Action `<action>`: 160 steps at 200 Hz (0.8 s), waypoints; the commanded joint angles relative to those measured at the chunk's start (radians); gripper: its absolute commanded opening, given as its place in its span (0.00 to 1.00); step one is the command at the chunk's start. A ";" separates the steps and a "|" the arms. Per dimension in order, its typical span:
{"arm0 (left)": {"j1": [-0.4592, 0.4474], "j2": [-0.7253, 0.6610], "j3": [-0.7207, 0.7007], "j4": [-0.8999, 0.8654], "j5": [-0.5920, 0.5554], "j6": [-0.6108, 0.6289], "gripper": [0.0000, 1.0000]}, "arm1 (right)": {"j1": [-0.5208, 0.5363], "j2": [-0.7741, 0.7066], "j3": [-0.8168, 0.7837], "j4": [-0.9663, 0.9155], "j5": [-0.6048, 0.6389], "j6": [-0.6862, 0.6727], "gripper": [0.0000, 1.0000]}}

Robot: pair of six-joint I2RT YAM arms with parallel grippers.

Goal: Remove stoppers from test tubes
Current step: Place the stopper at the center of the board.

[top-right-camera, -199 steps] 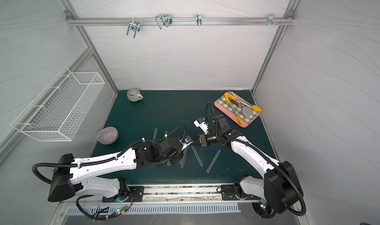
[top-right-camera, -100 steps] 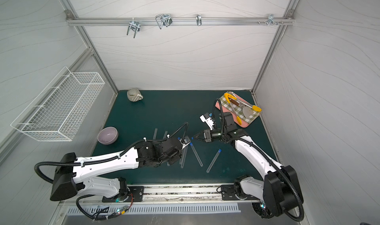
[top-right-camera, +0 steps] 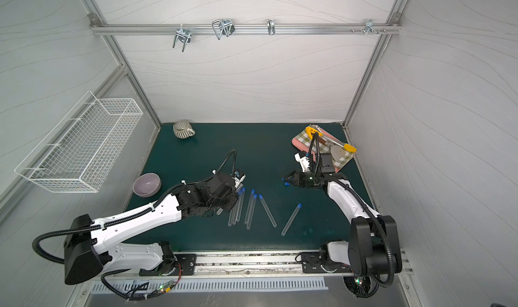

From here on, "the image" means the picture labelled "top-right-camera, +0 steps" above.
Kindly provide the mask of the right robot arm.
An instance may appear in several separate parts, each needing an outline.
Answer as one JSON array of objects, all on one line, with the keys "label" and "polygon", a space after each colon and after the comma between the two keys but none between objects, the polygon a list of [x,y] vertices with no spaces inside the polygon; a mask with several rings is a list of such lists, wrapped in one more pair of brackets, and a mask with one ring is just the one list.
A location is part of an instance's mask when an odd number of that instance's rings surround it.
[{"label": "right robot arm", "polygon": [[391,216],[381,215],[369,206],[341,173],[295,171],[283,181],[299,188],[322,189],[350,224],[347,240],[331,241],[321,247],[323,271],[337,273],[341,267],[348,267],[356,288],[370,286],[367,296],[379,287],[392,286],[403,262],[397,224]]}]

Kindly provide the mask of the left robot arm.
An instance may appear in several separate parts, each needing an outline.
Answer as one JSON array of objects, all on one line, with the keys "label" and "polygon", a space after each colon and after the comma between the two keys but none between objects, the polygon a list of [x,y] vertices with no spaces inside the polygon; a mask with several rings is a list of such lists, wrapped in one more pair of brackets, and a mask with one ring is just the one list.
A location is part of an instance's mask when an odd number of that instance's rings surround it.
[{"label": "left robot arm", "polygon": [[118,215],[97,219],[81,215],[68,230],[36,237],[32,250],[63,265],[67,285],[81,284],[109,271],[167,273],[175,259],[167,243],[127,244],[127,240],[187,218],[231,211],[244,179],[214,172],[205,180],[177,184],[158,200]]}]

